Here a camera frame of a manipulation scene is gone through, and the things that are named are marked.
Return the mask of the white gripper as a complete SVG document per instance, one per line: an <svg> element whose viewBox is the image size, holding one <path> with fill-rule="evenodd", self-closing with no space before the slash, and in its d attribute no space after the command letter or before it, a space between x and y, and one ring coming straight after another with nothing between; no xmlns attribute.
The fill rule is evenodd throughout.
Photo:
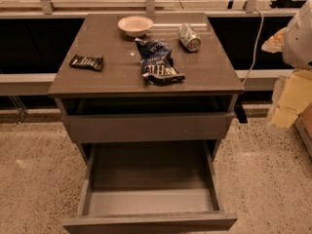
<svg viewBox="0 0 312 234"><path fill-rule="evenodd" d="M270 54L281 53L287 29L284 27L267 39L261 50ZM270 123L280 129L288 129L312 102L312 72L299 70L286 79L279 99L279 107L273 111Z"/></svg>

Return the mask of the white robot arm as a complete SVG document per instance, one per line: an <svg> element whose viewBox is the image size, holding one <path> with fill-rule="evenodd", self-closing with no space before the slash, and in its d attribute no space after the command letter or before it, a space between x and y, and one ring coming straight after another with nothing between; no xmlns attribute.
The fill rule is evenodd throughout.
<svg viewBox="0 0 312 234"><path fill-rule="evenodd" d="M312 102L312 0L307 0L288 25L264 42L261 50L282 53L283 62L293 68L280 76L267 115L267 129L286 131Z"/></svg>

